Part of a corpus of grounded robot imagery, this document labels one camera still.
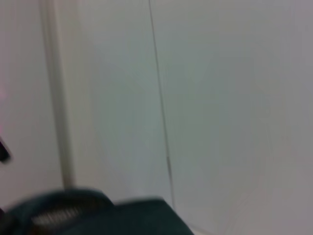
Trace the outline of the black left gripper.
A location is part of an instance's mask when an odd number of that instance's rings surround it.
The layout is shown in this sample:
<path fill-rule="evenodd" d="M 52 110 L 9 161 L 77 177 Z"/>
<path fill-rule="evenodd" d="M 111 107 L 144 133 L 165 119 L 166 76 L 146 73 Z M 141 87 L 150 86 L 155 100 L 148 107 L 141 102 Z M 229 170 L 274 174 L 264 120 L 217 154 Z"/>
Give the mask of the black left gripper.
<path fill-rule="evenodd" d="M 11 160 L 11 153 L 5 144 L 4 140 L 0 139 L 0 162 L 2 164 Z"/>

